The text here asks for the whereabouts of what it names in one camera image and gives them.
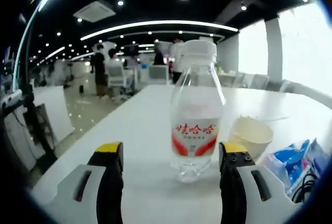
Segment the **bottle cap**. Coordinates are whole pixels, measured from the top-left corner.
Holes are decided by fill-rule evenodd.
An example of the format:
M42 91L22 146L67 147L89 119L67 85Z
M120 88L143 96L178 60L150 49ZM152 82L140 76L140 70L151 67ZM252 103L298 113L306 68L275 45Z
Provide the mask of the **bottle cap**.
M206 40L190 40L183 44L183 60L190 64L216 62L217 46Z

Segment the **ceiling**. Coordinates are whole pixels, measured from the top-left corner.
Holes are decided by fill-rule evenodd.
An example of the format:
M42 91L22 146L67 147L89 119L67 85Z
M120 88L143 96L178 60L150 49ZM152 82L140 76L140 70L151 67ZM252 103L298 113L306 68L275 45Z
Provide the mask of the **ceiling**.
M151 44L155 39L163 41L173 41L174 33L154 33L155 31L183 31L184 40L197 39L199 34L186 34L185 32L204 32L214 34L214 41L220 40L220 36L225 38L236 34L229 30L216 29L206 26L193 26L181 24L168 25L148 25L117 30L98 35L81 41L80 38L88 34L100 31L109 27L122 24L135 23L150 20L193 20L209 23L216 23L217 16L223 12L225 7L232 0L122 0L123 6L118 6L119 0L103 0L116 13L112 17L100 20L95 23L88 21L78 22L73 14L89 3L96 0L49 0L44 8L37 14L34 24L29 57L33 62L30 66L35 66L40 60L54 52L55 50L66 47L59 53L59 57L68 59L77 53L84 54L91 52L91 46L100 39L102 41L111 40L121 46L129 45L133 41L137 44ZM30 7L26 8L24 15L31 16L40 0L36 0ZM239 13L224 24L238 29L243 28L259 19L271 18L282 9L303 3L301 0L257 0L248 5L247 11L239 10ZM126 34L143 32L145 34L130 35Z

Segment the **window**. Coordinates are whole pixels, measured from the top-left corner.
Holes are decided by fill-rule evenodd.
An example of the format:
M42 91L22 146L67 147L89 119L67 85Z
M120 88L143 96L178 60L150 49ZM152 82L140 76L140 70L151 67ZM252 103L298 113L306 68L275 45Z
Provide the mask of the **window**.
M332 95L332 31L320 6L311 3L279 16L283 78Z
M268 73L268 41L264 20L240 31L239 71L261 75Z

